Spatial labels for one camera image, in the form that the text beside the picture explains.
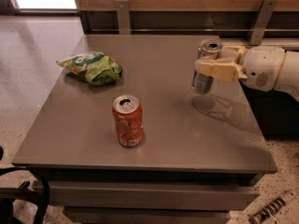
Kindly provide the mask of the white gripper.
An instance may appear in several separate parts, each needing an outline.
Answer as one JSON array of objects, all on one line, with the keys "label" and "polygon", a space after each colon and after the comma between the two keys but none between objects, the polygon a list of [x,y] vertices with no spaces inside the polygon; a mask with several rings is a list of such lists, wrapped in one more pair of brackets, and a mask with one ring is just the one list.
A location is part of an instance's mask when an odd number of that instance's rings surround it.
[{"label": "white gripper", "polygon": [[218,62],[201,62],[201,74],[225,82],[240,81],[248,88],[271,91],[286,52],[283,48],[258,46],[224,46]]}]

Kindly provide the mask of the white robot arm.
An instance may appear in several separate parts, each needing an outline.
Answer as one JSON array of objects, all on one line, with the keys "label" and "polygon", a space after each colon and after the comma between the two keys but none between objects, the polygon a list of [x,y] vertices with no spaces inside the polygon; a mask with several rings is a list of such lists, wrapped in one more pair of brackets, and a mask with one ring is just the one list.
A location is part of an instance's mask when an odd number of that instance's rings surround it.
[{"label": "white robot arm", "polygon": [[240,80],[258,91],[282,91],[299,101],[299,52],[276,46],[225,46],[217,59],[195,62],[200,74],[225,82]]}]

